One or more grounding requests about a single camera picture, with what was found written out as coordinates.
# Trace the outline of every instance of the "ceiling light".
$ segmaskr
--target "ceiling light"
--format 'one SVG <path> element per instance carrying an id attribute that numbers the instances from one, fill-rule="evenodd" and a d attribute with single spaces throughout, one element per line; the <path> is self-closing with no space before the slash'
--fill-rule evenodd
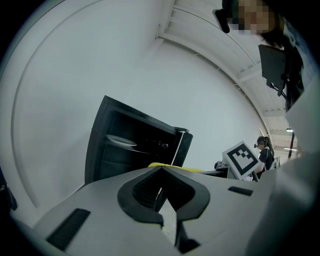
<path id="1" fill-rule="evenodd" d="M 290 149 L 290 148 L 288 148 L 288 147 L 284 147 L 283 149 L 284 149 L 284 150 L 298 151 L 297 149 Z"/>

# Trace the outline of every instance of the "black cabinet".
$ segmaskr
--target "black cabinet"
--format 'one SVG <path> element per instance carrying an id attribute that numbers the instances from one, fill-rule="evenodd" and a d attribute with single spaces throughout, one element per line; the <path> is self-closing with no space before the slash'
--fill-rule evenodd
<path id="1" fill-rule="evenodd" d="M 130 140 L 121 146 L 108 135 Z M 85 160 L 85 184 L 148 167 L 153 162 L 182 166 L 192 134 L 104 96 L 95 117 Z"/>

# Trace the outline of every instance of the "white plate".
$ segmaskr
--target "white plate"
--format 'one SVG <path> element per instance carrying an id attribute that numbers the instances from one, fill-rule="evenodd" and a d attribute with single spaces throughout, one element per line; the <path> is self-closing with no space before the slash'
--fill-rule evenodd
<path id="1" fill-rule="evenodd" d="M 124 146 L 124 147 L 135 147 L 137 144 L 134 143 L 133 141 L 131 140 L 128 140 L 126 138 L 121 138 L 121 137 L 118 137 L 118 136 L 115 136 L 115 135 L 106 135 L 106 137 L 112 141 L 113 143 L 117 144 L 117 145 L 120 145 L 120 146 Z"/>

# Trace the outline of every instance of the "white ceiling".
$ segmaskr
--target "white ceiling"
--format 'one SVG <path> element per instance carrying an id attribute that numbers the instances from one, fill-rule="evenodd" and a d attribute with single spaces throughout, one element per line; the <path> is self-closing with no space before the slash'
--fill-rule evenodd
<path id="1" fill-rule="evenodd" d="M 275 148 L 290 147 L 291 133 L 285 119 L 285 100 L 262 77 L 257 35 L 232 30 L 225 34 L 212 14 L 222 0 L 163 0 L 157 35 L 203 55 L 243 90 L 252 101 Z"/>

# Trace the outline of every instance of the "yellow cloth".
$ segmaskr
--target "yellow cloth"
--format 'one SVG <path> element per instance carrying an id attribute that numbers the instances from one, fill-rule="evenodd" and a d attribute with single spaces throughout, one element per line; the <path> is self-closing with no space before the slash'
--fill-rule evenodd
<path id="1" fill-rule="evenodd" d="M 203 172 L 203 170 L 200 169 L 195 169 L 195 168 L 182 168 L 179 166 L 174 166 L 174 165 L 170 165 L 170 164 L 165 164 L 165 163 L 159 163 L 159 162 L 153 162 L 150 163 L 150 165 L 148 167 L 155 167 L 155 166 L 169 166 L 169 167 L 176 167 L 185 171 L 189 171 L 189 172 L 194 172 L 194 173 L 200 173 Z"/>

